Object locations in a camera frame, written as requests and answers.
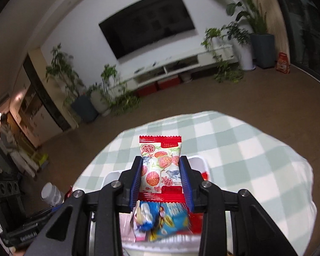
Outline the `tall plant dark pot right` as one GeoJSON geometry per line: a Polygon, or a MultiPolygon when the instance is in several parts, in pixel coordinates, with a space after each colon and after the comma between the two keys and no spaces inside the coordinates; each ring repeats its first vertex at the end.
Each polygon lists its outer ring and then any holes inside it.
{"type": "Polygon", "coordinates": [[[275,66],[275,37],[268,32],[266,13],[261,9],[258,0],[229,0],[226,6],[228,16],[236,15],[235,21],[245,19],[253,32],[250,34],[250,42],[253,48],[255,62],[262,69],[275,66]]]}

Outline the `pink pororo snack packet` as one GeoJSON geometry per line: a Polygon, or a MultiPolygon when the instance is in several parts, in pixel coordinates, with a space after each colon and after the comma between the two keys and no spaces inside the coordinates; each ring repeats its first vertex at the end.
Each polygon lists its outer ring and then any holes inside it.
{"type": "Polygon", "coordinates": [[[119,214],[119,226],[121,232],[121,240],[123,242],[135,243],[145,241],[146,233],[134,229],[134,219],[132,213],[119,214]]]}

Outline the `blue shutiao chips bag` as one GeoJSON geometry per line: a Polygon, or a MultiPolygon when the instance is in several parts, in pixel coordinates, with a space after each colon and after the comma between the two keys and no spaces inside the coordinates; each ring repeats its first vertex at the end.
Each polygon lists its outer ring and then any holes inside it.
{"type": "Polygon", "coordinates": [[[189,228],[190,221],[187,208],[181,203],[159,204],[159,216],[155,227],[148,235],[148,241],[157,241],[175,235],[179,231],[189,228]]]}

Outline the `wall mounted black television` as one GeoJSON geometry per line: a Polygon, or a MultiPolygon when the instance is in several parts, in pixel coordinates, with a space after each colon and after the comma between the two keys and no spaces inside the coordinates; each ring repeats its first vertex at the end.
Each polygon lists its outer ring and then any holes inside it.
{"type": "Polygon", "coordinates": [[[195,29],[183,0],[140,0],[105,19],[99,27],[116,59],[195,29]]]}

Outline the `red storage box left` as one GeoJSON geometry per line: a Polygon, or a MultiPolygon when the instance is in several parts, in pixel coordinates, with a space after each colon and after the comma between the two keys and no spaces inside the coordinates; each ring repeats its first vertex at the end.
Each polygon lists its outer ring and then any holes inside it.
{"type": "Polygon", "coordinates": [[[138,88],[135,93],[138,97],[145,97],[158,91],[157,84],[152,83],[138,88]]]}

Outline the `blue cake snack packet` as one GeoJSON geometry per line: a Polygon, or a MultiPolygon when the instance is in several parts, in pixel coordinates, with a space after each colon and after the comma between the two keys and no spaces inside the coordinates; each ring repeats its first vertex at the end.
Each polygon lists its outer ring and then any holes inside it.
{"type": "Polygon", "coordinates": [[[148,232],[155,227],[159,216],[159,202],[137,201],[133,212],[133,230],[148,232]]]}

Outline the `red white lychee candy packet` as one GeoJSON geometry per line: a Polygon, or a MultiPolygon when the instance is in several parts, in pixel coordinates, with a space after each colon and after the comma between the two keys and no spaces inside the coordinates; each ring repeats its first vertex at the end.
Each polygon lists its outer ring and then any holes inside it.
{"type": "Polygon", "coordinates": [[[184,203],[179,161],[181,136],[140,136],[143,158],[139,200],[184,203]]]}

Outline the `red storage box right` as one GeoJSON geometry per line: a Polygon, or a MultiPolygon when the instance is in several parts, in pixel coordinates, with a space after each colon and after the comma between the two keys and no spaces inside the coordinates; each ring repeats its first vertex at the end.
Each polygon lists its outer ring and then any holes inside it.
{"type": "Polygon", "coordinates": [[[158,89],[164,90],[170,87],[176,86],[181,83],[181,80],[178,76],[171,76],[165,79],[157,81],[158,89]]]}

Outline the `white plastic bucket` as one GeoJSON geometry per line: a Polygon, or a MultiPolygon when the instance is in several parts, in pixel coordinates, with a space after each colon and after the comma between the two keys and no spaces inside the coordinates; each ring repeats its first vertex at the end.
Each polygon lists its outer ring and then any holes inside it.
{"type": "Polygon", "coordinates": [[[64,201],[64,194],[51,182],[47,182],[41,190],[41,200],[50,206],[58,206],[64,201]]]}

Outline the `red snack bag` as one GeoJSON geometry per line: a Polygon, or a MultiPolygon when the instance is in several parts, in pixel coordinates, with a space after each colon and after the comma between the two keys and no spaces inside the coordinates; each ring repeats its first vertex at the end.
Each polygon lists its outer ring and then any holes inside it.
{"type": "MultiPolygon", "coordinates": [[[[199,176],[203,178],[204,181],[209,179],[209,175],[207,172],[200,172],[198,170],[194,170],[199,173],[199,176]]],[[[203,213],[191,213],[189,212],[189,230],[193,235],[200,235],[202,233],[202,223],[203,223],[203,213]]]]}

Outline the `tall plant dark pot left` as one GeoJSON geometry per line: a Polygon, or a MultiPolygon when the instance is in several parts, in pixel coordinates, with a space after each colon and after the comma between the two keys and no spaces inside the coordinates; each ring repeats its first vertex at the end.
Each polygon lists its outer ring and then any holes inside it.
{"type": "Polygon", "coordinates": [[[92,123],[99,113],[85,93],[86,88],[79,74],[73,68],[73,56],[64,52],[60,43],[52,48],[51,54],[51,63],[46,66],[46,80],[53,78],[61,85],[61,91],[65,95],[63,107],[75,121],[92,123]]]}

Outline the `trailing vine plant right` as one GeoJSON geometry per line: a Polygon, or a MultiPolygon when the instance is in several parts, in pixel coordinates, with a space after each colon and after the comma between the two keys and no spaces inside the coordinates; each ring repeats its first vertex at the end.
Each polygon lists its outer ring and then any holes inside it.
{"type": "Polygon", "coordinates": [[[220,28],[207,28],[205,30],[205,37],[201,45],[210,53],[217,64],[214,79],[218,83],[229,81],[232,83],[240,82],[244,77],[244,72],[230,66],[227,60],[227,54],[224,49],[216,49],[214,47],[214,40],[223,39],[223,30],[220,28]]]}

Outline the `white wall cabinet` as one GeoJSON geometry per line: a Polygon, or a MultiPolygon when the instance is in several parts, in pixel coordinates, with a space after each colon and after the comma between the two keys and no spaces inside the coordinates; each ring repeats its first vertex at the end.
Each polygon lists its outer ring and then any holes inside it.
{"type": "Polygon", "coordinates": [[[10,112],[22,132],[35,147],[62,133],[46,110],[24,68],[15,81],[10,112]]]}

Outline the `red storage box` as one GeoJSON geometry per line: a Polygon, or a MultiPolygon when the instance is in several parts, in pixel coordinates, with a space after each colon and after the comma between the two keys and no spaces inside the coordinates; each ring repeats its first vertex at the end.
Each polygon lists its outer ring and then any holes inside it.
{"type": "Polygon", "coordinates": [[[145,97],[158,91],[157,84],[152,83],[138,88],[135,93],[138,97],[145,97]]]}
{"type": "Polygon", "coordinates": [[[181,83],[181,80],[178,76],[171,76],[165,79],[157,81],[158,89],[164,90],[170,87],[176,86],[181,83]]]}

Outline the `white tv console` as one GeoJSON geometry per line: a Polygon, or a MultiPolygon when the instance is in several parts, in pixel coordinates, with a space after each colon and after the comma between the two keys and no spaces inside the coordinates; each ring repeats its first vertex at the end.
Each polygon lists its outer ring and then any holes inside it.
{"type": "MultiPolygon", "coordinates": [[[[229,63],[236,63],[237,58],[233,48],[229,44],[217,46],[216,49],[224,49],[229,63]]],[[[199,47],[183,54],[173,55],[161,61],[155,61],[151,65],[135,69],[132,73],[122,74],[120,78],[127,82],[129,90],[133,91],[153,82],[178,75],[183,72],[202,70],[216,65],[216,62],[204,47],[199,47]]]]}

